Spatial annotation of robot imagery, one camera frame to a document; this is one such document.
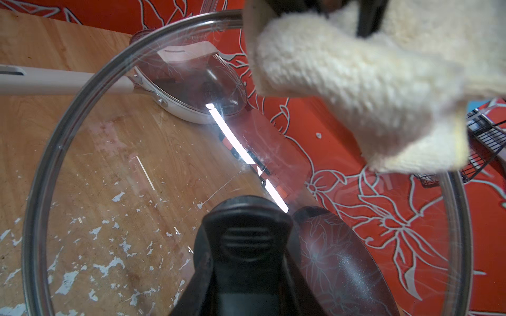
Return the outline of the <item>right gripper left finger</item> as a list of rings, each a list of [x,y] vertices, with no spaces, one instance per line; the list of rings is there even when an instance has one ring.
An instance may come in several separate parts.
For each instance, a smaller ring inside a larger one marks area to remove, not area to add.
[[[202,260],[170,316],[212,314],[213,263]]]

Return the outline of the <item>cream yellow cloth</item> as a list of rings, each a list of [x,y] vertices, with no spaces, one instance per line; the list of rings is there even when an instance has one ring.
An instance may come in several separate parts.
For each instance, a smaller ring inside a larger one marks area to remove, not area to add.
[[[322,100],[373,171],[462,169],[468,102],[505,96],[505,2],[390,1],[366,38],[357,37],[359,7],[277,14],[246,1],[257,93]]]

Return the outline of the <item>glass lid with black handle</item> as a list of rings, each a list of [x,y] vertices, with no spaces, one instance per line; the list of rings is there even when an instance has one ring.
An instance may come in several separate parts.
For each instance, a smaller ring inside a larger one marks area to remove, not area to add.
[[[36,171],[25,213],[22,277],[29,315],[53,315],[46,267],[50,205],[63,160],[78,129],[98,100],[150,46],[168,36],[215,29],[238,29],[239,10],[201,14],[165,26],[133,43],[94,74],[77,93],[47,143]],[[449,221],[450,256],[443,315],[469,312],[473,246],[469,207],[457,172],[441,176]],[[263,197],[226,200],[204,217],[196,239],[197,268],[213,263],[212,315],[283,314],[282,266],[293,260],[295,220]]]

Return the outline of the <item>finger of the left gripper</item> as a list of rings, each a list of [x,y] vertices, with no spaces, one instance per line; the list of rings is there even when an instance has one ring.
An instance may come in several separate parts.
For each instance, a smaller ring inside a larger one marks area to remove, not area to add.
[[[380,29],[388,3],[388,0],[359,1],[358,38],[367,38]]]

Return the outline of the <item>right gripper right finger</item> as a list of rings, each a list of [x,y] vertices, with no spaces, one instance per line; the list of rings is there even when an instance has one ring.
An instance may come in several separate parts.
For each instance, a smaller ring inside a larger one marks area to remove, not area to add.
[[[282,266],[283,315],[326,315],[293,260]]]

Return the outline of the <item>glass lid with white handle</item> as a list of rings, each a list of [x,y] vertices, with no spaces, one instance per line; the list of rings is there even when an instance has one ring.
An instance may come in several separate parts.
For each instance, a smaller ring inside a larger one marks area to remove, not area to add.
[[[141,57],[135,71],[177,105],[207,115],[212,103],[230,117],[246,107],[246,90],[219,52],[203,37],[180,39]]]

